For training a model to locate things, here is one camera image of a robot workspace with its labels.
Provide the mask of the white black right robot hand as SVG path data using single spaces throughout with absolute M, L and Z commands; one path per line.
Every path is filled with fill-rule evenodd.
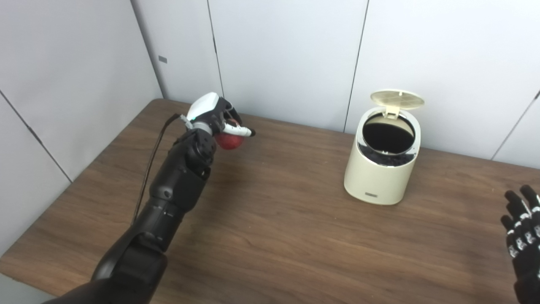
M 530 185 L 505 193 L 508 214 L 501 216 L 506 249 L 516 276 L 513 285 L 520 304 L 540 302 L 540 198 Z

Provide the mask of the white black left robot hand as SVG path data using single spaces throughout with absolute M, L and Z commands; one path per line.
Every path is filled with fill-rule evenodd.
M 184 123 L 189 130 L 201 129 L 212 136 L 227 133 L 234 136 L 254 137 L 254 129 L 245 127 L 234 106 L 215 92 L 197 99 L 189 108 Z

